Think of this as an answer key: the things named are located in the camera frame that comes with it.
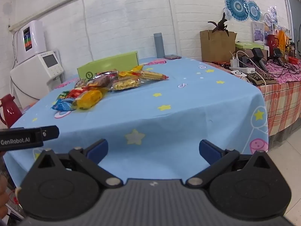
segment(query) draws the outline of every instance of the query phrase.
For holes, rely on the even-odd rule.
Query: red pitcher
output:
[[[276,38],[276,35],[268,35],[268,47],[270,49],[270,57],[273,57],[274,55],[274,48],[278,47],[279,45],[279,40],[278,38]]]
[[[14,102],[15,97],[12,97],[10,94],[5,95],[1,101],[0,107],[3,108],[4,119],[3,120],[1,113],[1,121],[10,128],[21,116],[22,113],[16,103]]]

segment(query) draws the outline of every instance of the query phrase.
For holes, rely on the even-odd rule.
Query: colorful label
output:
[[[29,27],[23,31],[24,35],[24,45],[25,45],[25,50],[28,51],[31,49],[33,46],[31,44],[31,37],[30,37],[30,29]]]

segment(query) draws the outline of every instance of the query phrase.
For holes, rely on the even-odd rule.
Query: tiled floor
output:
[[[301,129],[274,145],[268,154],[292,190],[292,200],[285,216],[301,226]]]

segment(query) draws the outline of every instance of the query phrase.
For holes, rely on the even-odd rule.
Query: human hand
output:
[[[0,157],[3,156],[5,152],[0,152]],[[0,176],[0,218],[4,218],[6,214],[8,213],[8,209],[6,207],[6,203],[9,200],[9,196],[6,192],[7,188],[7,179],[5,176]]]

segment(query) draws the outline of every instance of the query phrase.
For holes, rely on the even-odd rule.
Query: blue snack package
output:
[[[72,107],[74,100],[74,98],[59,99],[51,108],[57,111],[73,111],[75,110]]]

